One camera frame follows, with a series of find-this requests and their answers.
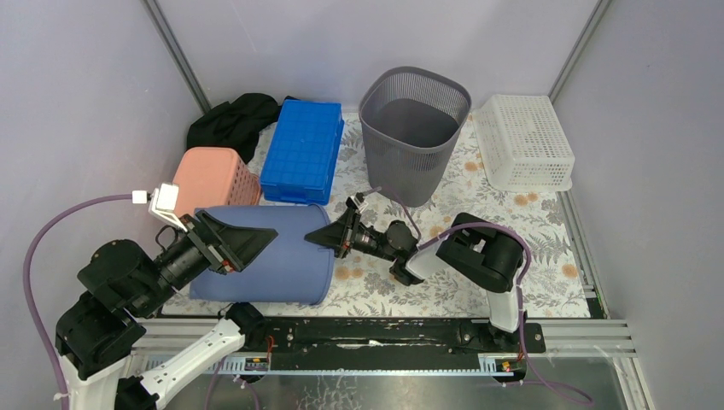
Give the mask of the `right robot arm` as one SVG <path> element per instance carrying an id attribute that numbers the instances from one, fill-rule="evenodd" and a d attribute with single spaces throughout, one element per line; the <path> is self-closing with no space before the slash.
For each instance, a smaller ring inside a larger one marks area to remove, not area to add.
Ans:
<path id="1" fill-rule="evenodd" d="M 460 213 L 452 225 L 423 243 L 416 230 L 402 220 L 385 231 L 365 225 L 365 196 L 347 199 L 345 212 L 335 221 L 306 234 L 309 243 L 332 249 L 342 259 L 353 250 L 390 261 L 390 272 L 405 286 L 421 284 L 432 273 L 453 269 L 482 288 L 490 309 L 489 338 L 500 351 L 510 352 L 523 341 L 526 314 L 520 289 L 531 251 L 513 230 Z"/>

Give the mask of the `blue bucket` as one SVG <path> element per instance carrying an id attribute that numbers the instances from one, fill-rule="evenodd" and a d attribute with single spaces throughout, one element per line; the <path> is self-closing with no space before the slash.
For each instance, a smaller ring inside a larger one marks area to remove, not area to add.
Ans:
<path id="1" fill-rule="evenodd" d="M 330 223 L 317 204 L 223 206 L 207 210 L 226 224 L 272 228 L 278 236 L 243 272 L 222 276 L 206 271 L 190 284 L 190 298 L 214 302 L 298 302 L 319 304 L 333 275 L 332 249 L 305 235 Z"/>

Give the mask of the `white plastic basket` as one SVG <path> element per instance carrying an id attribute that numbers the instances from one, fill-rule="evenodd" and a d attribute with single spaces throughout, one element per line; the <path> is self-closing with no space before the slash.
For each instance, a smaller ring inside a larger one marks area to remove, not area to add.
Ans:
<path id="1" fill-rule="evenodd" d="M 575 155 L 548 96 L 496 94 L 471 112 L 488 183 L 509 192 L 572 188 Z"/>

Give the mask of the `blue divided plastic tray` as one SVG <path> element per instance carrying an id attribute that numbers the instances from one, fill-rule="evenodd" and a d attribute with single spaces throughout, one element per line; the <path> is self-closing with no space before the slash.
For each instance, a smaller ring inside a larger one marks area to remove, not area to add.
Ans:
<path id="1" fill-rule="evenodd" d="M 260 174 L 269 202 L 326 205 L 344 120 L 338 102 L 283 102 Z"/>

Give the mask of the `pink plastic basket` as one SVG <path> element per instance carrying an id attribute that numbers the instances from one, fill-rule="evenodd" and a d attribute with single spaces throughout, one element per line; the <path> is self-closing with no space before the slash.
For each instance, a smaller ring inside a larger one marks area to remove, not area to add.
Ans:
<path id="1" fill-rule="evenodd" d="M 256 205 L 261 196 L 259 177 L 229 148 L 187 150 L 172 182 L 179 188 L 174 209 L 178 217 L 193 214 L 198 208 Z"/>

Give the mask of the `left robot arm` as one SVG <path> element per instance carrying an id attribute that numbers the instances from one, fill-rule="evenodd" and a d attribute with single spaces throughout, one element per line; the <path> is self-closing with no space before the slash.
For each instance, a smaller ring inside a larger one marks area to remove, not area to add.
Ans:
<path id="1" fill-rule="evenodd" d="M 235 303 L 205 335 L 139 376 L 124 370 L 149 319 L 205 271 L 241 272 L 276 238 L 272 228 L 228 225 L 200 211 L 175 219 L 178 239 L 156 257 L 132 240 L 104 244 L 78 275 L 85 287 L 58 320 L 55 347 L 72 409 L 162 409 L 211 365 L 265 339 L 263 317 Z"/>

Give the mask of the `grey waste bin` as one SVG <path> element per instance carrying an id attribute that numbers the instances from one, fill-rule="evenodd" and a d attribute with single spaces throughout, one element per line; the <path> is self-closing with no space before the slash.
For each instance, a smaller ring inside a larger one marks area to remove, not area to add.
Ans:
<path id="1" fill-rule="evenodd" d="M 383 73 L 359 104 L 368 181 L 407 207 L 424 205 L 447 168 L 471 109 L 458 82 L 419 67 Z"/>

